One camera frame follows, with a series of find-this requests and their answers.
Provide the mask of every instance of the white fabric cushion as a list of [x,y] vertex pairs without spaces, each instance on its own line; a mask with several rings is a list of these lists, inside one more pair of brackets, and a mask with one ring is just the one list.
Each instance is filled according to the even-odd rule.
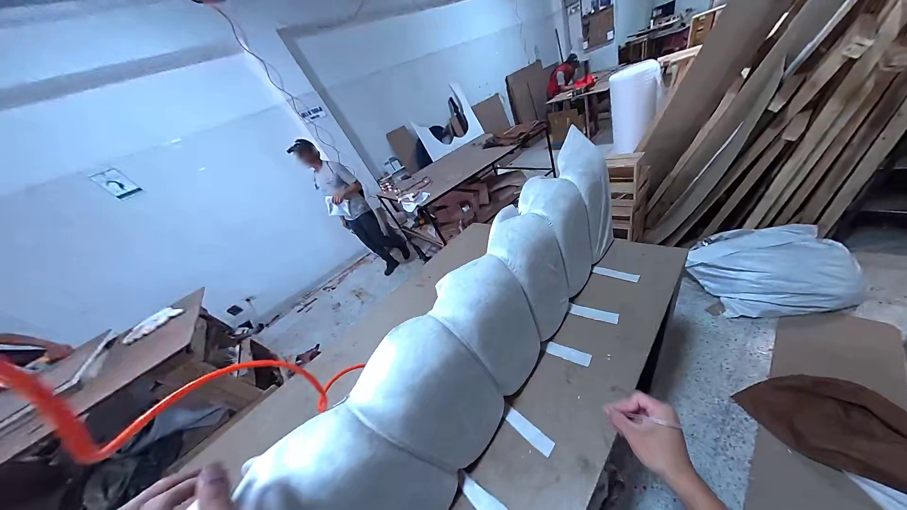
[[558,154],[561,177],[576,184],[589,214],[589,232],[592,246],[592,263],[598,263],[611,242],[611,192],[608,164],[601,150],[590,142],[576,126],[571,126],[567,139]]
[[539,330],[520,282],[493,255],[447,273],[428,315],[438,319],[482,361],[498,389],[520,389],[539,358]]
[[592,265],[589,214],[580,190],[566,179],[533,177],[520,193],[520,214],[527,212],[542,216],[554,231],[570,295],[576,296],[589,280]]
[[482,453],[504,412],[488,370],[431,316],[387,334],[346,404],[382,436],[451,470]]
[[455,473],[387,442],[341,404],[256,457],[233,499],[238,510],[447,508],[456,488]]
[[554,336],[570,305],[561,248],[538,214],[501,221],[488,239],[488,253],[501,259],[520,282],[542,341]]

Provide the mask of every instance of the coiled orange hose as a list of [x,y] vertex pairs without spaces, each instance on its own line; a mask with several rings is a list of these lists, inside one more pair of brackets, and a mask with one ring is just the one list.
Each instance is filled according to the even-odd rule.
[[323,413],[327,410],[327,391],[331,386],[344,374],[353,370],[364,367],[364,364],[354,365],[344,368],[337,375],[333,376],[327,385],[321,387],[321,383],[312,374],[308,373],[302,367],[297,367],[287,361],[276,359],[262,359],[259,361],[245,361],[230,365],[229,367],[220,368],[200,378],[191,381],[186,386],[169,394],[163,400],[148,409],[138,419],[126,427],[117,437],[104,446],[94,444],[91,435],[85,424],[82,423],[74,412],[66,404],[65,400],[54,395],[54,391],[48,388],[41,379],[32,376],[21,368],[0,359],[0,382],[20,394],[22,397],[32,403],[35,409],[44,417],[47,422],[56,431],[60,437],[63,448],[69,452],[73,460],[79,464],[94,464],[110,458],[117,450],[125,445],[133,436],[139,433],[154,417],[158,416],[164,409],[179,402],[183,397],[188,395],[192,390],[201,385],[210,382],[212,379],[219,378],[243,368],[265,368],[278,367],[287,368],[302,375],[311,383],[318,392],[318,412]]

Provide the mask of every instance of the worker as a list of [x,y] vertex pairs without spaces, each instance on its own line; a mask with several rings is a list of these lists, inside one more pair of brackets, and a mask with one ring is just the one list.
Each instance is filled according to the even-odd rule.
[[[20,349],[19,347],[34,347],[36,349]],[[41,356],[47,357],[52,363],[73,354],[73,348],[66,344],[58,344],[50,340],[18,335],[15,333],[0,333],[0,355],[13,360],[18,366],[24,366]]]
[[[727,510],[693,467],[678,414],[671,406],[636,392],[605,406],[605,415],[627,438],[639,461],[670,485],[688,510]],[[636,421],[628,415],[652,417],[661,423]],[[199,510],[234,510],[229,493],[227,472],[212,464],[200,472],[163,478],[120,510],[174,510],[192,497],[197,498]]]
[[162,478],[120,510],[174,510],[193,498],[199,510],[234,510],[229,493],[227,470],[214,463],[201,470]]
[[302,138],[296,140],[287,152],[295,154],[301,162],[315,171],[316,190],[332,197],[332,202],[336,205],[344,201],[348,203],[349,214],[341,217],[344,226],[375,255],[384,259],[387,263],[385,276],[390,276],[400,265],[388,250],[397,248],[403,254],[403,258],[409,260],[410,252],[406,247],[406,241],[393,234],[384,235],[375,212],[368,207],[366,197],[362,193],[362,183],[347,167],[338,162],[323,161],[315,144]]
[[[605,415],[627,439],[639,462],[660,476],[688,510],[727,510],[693,467],[680,419],[671,406],[637,391],[629,398],[605,406]],[[661,423],[640,421],[628,415],[652,417]]]
[[580,58],[576,54],[570,54],[567,57],[567,62],[554,68],[554,71],[551,72],[551,78],[548,79],[548,99],[570,90],[570,85],[573,84],[573,75],[578,67],[580,67]]

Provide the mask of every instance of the white wall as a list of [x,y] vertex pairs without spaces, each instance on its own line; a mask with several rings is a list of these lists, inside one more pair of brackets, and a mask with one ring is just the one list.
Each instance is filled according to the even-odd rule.
[[[276,26],[243,26],[286,86],[315,103]],[[224,319],[247,296],[264,315],[365,252],[286,154],[310,135],[251,57],[117,75],[231,41],[226,21],[189,2],[0,30],[15,48],[0,55],[0,103],[48,84],[56,94],[0,111],[0,331],[78,344],[202,286]],[[112,83],[84,88],[99,76]],[[322,136],[367,175],[332,122]],[[111,167],[144,191],[120,201],[87,177]]]
[[451,82],[470,103],[499,93],[509,105],[507,74],[537,57],[544,65],[560,60],[555,28],[564,34],[559,3],[465,0],[296,42],[366,156],[382,168],[394,155],[388,132],[409,129],[410,121],[447,122]]

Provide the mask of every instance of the electrical wire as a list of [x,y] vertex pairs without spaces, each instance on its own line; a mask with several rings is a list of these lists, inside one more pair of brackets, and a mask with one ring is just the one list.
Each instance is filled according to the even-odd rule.
[[[321,142],[321,143],[323,143],[325,146],[330,147],[331,149],[333,149],[334,152],[335,152],[336,155],[337,155],[337,162],[340,163],[340,164],[343,164],[343,163],[340,161],[340,150],[339,150],[334,144],[325,142],[325,140],[321,138],[321,133],[320,133],[319,130],[318,130],[318,124],[317,124],[314,120],[307,120],[307,119],[306,119],[306,117],[305,117],[305,116],[302,114],[302,112],[299,110],[299,107],[297,106],[297,101],[299,101],[300,103],[302,103],[303,107],[305,107],[307,110],[309,109],[308,105],[307,105],[304,101],[302,101],[301,99],[299,99],[298,97],[296,97],[295,95],[293,95],[292,93],[290,93],[289,91],[287,91],[286,88],[284,88],[284,87],[281,86],[281,85],[278,85],[278,84],[274,81],[274,78],[271,77],[271,69],[273,68],[273,69],[274,69],[274,74],[276,74],[276,75],[278,76],[278,78],[280,79],[280,82],[283,83],[283,77],[280,76],[280,71],[278,70],[278,68],[275,67],[275,66],[272,65],[272,64],[268,64],[268,62],[265,61],[265,59],[263,59],[263,58],[261,58],[260,56],[258,56],[258,54],[256,54],[255,52],[253,52],[253,51],[249,48],[249,46],[243,41],[243,38],[244,38],[244,37],[243,37],[243,38],[240,38],[239,33],[237,32],[237,30],[238,30],[238,25],[237,25],[236,23],[233,22],[233,20],[229,17],[229,15],[227,15],[227,13],[223,12],[223,10],[220,9],[220,7],[218,7],[217,5],[213,4],[213,3],[212,3],[212,0],[204,0],[204,3],[205,3],[205,5],[211,7],[211,8],[214,9],[215,11],[217,11],[218,14],[220,14],[221,16],[223,16],[223,18],[224,18],[225,20],[227,20],[227,23],[229,23],[230,30],[233,32],[233,38],[236,39],[236,42],[237,42],[237,44],[239,44],[239,47],[242,48],[242,50],[243,50],[244,52],[246,52],[247,54],[252,55],[256,60],[258,60],[258,62],[261,64],[261,67],[264,68],[264,70],[265,70],[265,75],[268,77],[268,81],[271,82],[272,85],[274,85],[274,88],[276,88],[276,89],[278,89],[279,91],[281,91],[281,92],[282,92],[283,94],[285,94],[285,95],[287,96],[287,98],[290,100],[290,105],[291,105],[291,107],[293,108],[293,111],[296,112],[296,115],[299,117],[299,120],[301,120],[303,124],[311,125],[312,128],[314,128],[313,131],[314,131],[314,133],[315,133],[315,137],[318,138],[318,141]],[[355,18],[356,16],[358,16],[359,11],[362,10],[362,7],[363,7],[363,5],[365,5],[365,3],[366,3],[366,1],[363,0],[363,1],[362,1],[362,4],[359,5],[359,8],[356,9],[356,12],[355,12],[355,14],[354,14],[354,18]],[[326,133],[327,133],[327,136],[330,137],[331,142],[336,143],[335,140],[334,140],[334,136],[333,136],[330,132],[328,132],[327,130],[326,130]]]
[[308,373],[302,367],[293,363],[279,359],[261,359],[259,361],[245,361],[224,367],[200,378],[197,378],[180,389],[169,394],[160,402],[155,404],[151,409],[145,411],[140,417],[129,424],[117,437],[104,446],[95,445],[88,428],[80,420],[72,409],[66,404],[66,401],[56,396],[44,382],[36,376],[33,376],[21,368],[0,358],[0,383],[6,385],[10,390],[15,391],[21,397],[30,401],[38,413],[41,414],[45,422],[56,431],[60,438],[63,449],[69,452],[73,460],[79,464],[95,464],[110,458],[120,448],[126,445],[133,436],[139,433],[164,409],[170,407],[182,400],[196,388],[211,382],[215,378],[220,378],[243,368],[287,368],[292,370],[306,380],[318,392],[318,412],[327,411],[327,391],[334,383],[345,374],[363,368],[364,364],[354,365],[344,368],[337,375],[333,376],[327,384],[322,387],[318,379]]

